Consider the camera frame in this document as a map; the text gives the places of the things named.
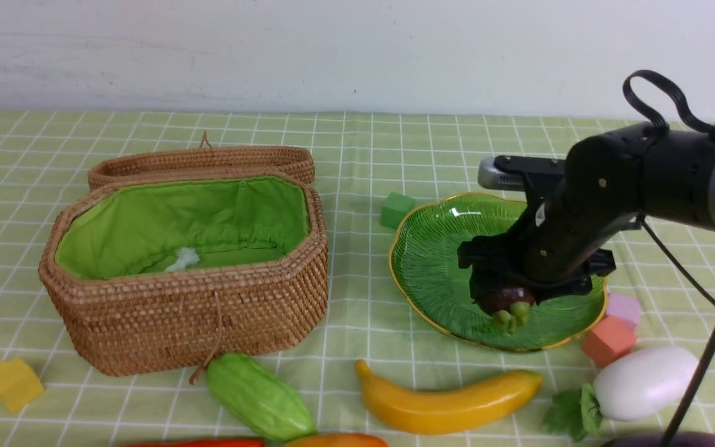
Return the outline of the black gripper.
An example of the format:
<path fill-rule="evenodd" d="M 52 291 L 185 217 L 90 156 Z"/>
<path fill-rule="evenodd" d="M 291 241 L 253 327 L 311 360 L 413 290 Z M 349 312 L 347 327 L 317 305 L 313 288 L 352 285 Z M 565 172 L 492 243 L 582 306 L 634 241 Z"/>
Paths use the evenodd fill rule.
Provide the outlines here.
<path fill-rule="evenodd" d="M 489 292 L 520 287 L 541 303 L 585 296 L 593 278 L 606 278 L 616 260 L 604 245 L 630 229 L 639 213 L 634 193 L 610 187 L 560 186 L 538 205 L 528 204 L 505 233 L 479 235 L 460 244 L 457 265 L 471 269 L 477 302 Z"/>

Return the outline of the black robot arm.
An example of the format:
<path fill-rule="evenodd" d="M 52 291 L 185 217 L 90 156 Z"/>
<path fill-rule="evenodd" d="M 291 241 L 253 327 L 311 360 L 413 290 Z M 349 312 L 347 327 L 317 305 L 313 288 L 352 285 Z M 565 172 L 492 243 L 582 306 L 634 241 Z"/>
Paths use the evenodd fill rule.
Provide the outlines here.
<path fill-rule="evenodd" d="M 479 184 L 527 197 L 507 231 L 457 250 L 486 312 L 513 289 L 536 302 L 588 294 L 592 277 L 616 268 L 604 244 L 647 216 L 715 232 L 715 138 L 706 133 L 636 124 L 585 138 L 564 160 L 489 156 Z"/>

